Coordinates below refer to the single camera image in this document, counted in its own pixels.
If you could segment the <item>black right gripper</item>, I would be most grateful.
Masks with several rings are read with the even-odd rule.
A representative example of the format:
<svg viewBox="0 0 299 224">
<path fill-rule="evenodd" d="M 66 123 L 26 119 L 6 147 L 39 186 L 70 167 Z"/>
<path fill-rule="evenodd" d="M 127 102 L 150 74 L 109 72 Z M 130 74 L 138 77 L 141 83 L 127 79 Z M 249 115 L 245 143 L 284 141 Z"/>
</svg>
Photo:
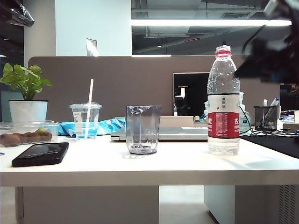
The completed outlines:
<svg viewBox="0 0 299 224">
<path fill-rule="evenodd" d="M 254 39 L 252 55 L 235 71 L 235 77 L 261 78 L 266 82 L 299 83 L 299 39 L 291 40 L 284 49 L 267 47 L 266 40 Z"/>
</svg>

